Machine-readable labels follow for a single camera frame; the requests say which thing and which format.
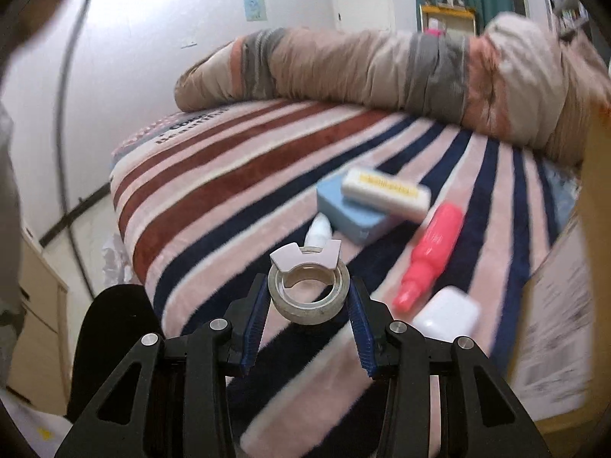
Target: wooden cabinet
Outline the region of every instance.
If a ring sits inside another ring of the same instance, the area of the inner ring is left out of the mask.
[[[70,395],[67,287],[25,235],[21,247],[19,285],[26,320],[13,353],[8,389],[37,410],[65,415]]]

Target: striped blanket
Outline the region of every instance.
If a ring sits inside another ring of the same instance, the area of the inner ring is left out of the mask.
[[[464,209],[433,292],[453,284],[480,303],[474,338],[506,370],[522,287],[558,234],[546,169],[530,151],[404,113],[321,102],[238,103],[155,126],[115,154],[111,190],[134,270],[167,336],[222,316],[256,273],[267,273],[270,252],[303,243],[321,178],[376,167],[425,184],[435,205]],[[390,303],[418,231],[405,222],[364,248],[343,239],[341,257],[375,299]],[[323,291],[307,284],[299,294],[314,300]],[[227,386],[234,435],[249,456],[375,452],[386,385],[360,368],[346,322],[340,313],[299,326],[271,306],[255,367]],[[438,401],[432,408],[434,448]]]

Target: poster on wall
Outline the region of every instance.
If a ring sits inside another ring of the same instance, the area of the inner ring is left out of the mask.
[[[265,0],[244,0],[244,12],[248,22],[267,20]]]

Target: pink bottle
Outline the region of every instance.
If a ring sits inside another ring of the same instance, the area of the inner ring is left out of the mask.
[[[464,215],[458,206],[452,203],[439,205],[422,239],[412,250],[411,264],[392,302],[397,311],[408,312],[444,271],[463,220]]]

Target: clear adhesive tape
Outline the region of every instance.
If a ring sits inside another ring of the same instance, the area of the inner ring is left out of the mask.
[[[321,251],[320,248],[314,246],[304,246],[299,249],[303,253]],[[331,292],[323,299],[313,303],[300,303],[288,295],[285,287],[293,287],[296,283],[308,279],[321,281],[328,286],[332,285]],[[297,266],[288,273],[280,272],[273,264],[268,274],[270,296],[278,312],[285,319],[304,326],[322,324],[335,317],[343,307],[349,286],[350,274],[341,260],[337,261],[334,270],[315,264],[305,264]]]

